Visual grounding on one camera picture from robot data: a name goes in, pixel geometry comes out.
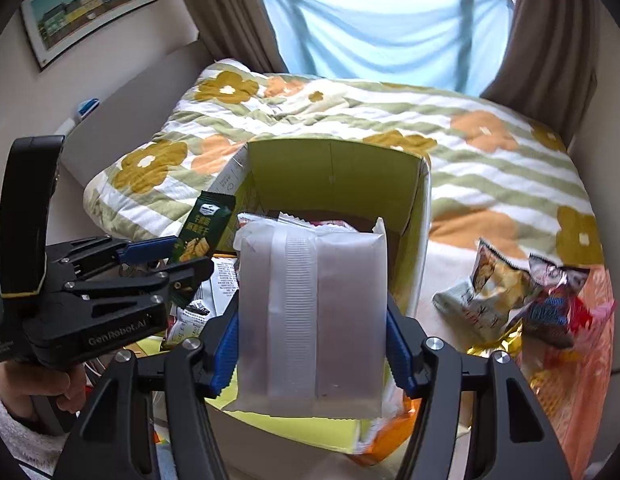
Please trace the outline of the left hand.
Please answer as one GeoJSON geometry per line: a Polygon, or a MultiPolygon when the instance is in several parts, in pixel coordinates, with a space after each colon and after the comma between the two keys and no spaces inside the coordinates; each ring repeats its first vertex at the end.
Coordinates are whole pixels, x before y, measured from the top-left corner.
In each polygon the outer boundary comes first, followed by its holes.
{"type": "Polygon", "coordinates": [[[32,396],[52,396],[57,407],[75,413],[86,403],[86,372],[82,365],[69,372],[16,361],[0,364],[0,399],[18,418],[35,420],[32,396]]]}

